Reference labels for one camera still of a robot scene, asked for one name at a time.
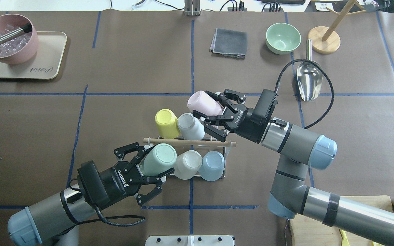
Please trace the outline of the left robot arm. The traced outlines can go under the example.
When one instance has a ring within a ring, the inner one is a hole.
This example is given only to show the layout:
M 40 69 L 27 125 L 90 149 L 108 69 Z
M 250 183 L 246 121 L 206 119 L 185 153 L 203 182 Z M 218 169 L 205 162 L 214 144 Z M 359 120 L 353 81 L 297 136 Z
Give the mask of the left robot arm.
M 17 246 L 35 246 L 62 236 L 77 225 L 98 220 L 114 225 L 102 210 L 127 198 L 135 197 L 142 206 L 162 191 L 164 177 L 174 172 L 177 153 L 168 144 L 142 146 L 135 142 L 114 150 L 118 162 L 98 172 L 93 161 L 78 169 L 75 186 L 14 214 L 8 232 Z

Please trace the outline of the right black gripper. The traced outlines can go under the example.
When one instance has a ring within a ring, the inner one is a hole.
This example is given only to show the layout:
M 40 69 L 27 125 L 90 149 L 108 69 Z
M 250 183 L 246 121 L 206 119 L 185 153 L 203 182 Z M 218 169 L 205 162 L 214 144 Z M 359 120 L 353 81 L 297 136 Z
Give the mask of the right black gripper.
M 225 89 L 220 94 L 210 91 L 206 93 L 215 101 L 220 103 L 223 107 L 227 107 L 228 112 L 223 115 L 207 116 L 202 112 L 193 110 L 194 117 L 203 118 L 203 126 L 205 133 L 214 137 L 218 141 L 225 142 L 228 134 L 234 132 L 237 135 L 248 139 L 255 143 L 260 143 L 264 135 L 264 130 L 267 128 L 265 125 L 257 125 L 251 121 L 251 115 L 254 111 L 253 108 L 247 108 L 243 114 L 241 122 L 237 127 L 236 116 L 234 113 L 239 112 L 239 104 L 242 104 L 247 99 L 245 93 L 240 93 L 234 90 Z

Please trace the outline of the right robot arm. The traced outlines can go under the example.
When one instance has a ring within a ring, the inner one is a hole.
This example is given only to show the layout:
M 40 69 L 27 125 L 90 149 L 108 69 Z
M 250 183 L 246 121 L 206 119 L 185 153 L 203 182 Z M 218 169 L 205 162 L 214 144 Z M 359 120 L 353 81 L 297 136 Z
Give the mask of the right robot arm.
M 308 185 L 343 196 L 387 195 L 394 200 L 394 89 L 337 93 L 313 132 L 333 139 L 338 151 L 325 170 L 312 170 Z M 228 157 L 225 179 L 194 179 L 192 209 L 176 212 L 177 235 L 227 234 L 238 246 L 283 246 L 284 220 L 267 209 L 279 155 L 231 134 L 237 147 Z

